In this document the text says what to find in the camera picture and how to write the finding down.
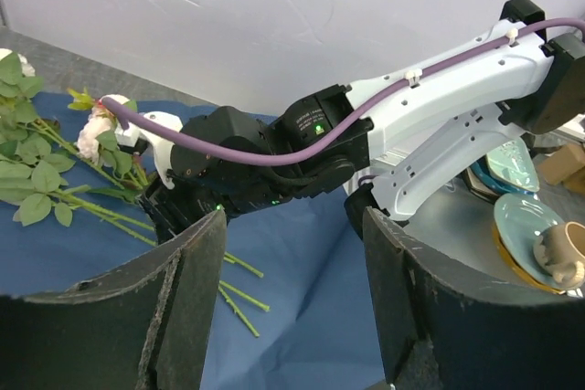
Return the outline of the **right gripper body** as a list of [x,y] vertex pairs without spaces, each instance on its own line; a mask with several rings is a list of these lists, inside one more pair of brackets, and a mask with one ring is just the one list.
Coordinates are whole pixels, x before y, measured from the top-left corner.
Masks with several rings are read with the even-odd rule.
[[229,188],[206,177],[187,178],[167,170],[138,196],[138,203],[154,224],[157,242],[164,244],[208,213],[221,210]]

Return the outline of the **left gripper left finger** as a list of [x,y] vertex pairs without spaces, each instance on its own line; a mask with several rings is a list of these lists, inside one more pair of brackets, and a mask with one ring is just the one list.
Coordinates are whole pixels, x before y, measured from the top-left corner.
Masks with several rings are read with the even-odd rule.
[[61,292],[1,299],[4,389],[197,389],[227,242],[223,211]]

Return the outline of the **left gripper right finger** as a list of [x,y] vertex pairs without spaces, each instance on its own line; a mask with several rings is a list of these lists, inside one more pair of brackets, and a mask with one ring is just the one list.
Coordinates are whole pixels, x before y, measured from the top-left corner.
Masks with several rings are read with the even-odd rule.
[[371,207],[363,243],[388,383],[428,337],[446,389],[583,388],[582,299],[472,269]]

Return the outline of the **pink flower stem one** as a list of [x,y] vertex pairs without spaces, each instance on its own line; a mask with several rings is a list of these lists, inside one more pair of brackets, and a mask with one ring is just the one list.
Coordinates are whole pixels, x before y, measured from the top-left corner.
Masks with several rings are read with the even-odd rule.
[[74,210],[81,208],[146,244],[154,241],[138,233],[149,229],[134,220],[80,198],[91,186],[70,186],[63,174],[77,163],[85,163],[110,182],[101,193],[130,202],[151,183],[135,154],[125,153],[113,143],[115,117],[87,92],[73,90],[69,108],[89,116],[77,141],[60,133],[56,120],[44,119],[33,101],[43,87],[25,56],[4,48],[1,51],[1,200],[16,206],[16,221],[30,226],[53,214],[69,227]]

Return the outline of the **blue wrapping paper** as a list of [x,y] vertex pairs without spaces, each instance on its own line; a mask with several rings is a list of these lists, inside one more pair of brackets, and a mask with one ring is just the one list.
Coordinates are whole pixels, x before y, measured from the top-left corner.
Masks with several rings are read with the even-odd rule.
[[[364,249],[346,219],[343,189],[294,200],[229,223],[240,259],[221,277],[202,376],[205,389],[364,389],[384,372]],[[64,290],[136,258],[137,237],[80,210],[29,227],[1,206],[1,290]]]

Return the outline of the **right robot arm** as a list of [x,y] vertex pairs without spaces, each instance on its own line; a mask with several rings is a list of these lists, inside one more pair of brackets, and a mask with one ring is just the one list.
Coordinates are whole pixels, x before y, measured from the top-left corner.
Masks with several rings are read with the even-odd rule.
[[374,207],[404,225],[441,185],[495,147],[544,134],[584,110],[584,24],[565,33],[529,0],[505,3],[473,42],[387,76],[306,96],[275,121],[232,107],[189,121],[179,133],[225,148],[217,157],[172,144],[169,164],[140,196],[160,241],[206,214],[234,219],[294,199],[329,193],[410,136],[433,135],[396,169],[346,202],[355,230]]

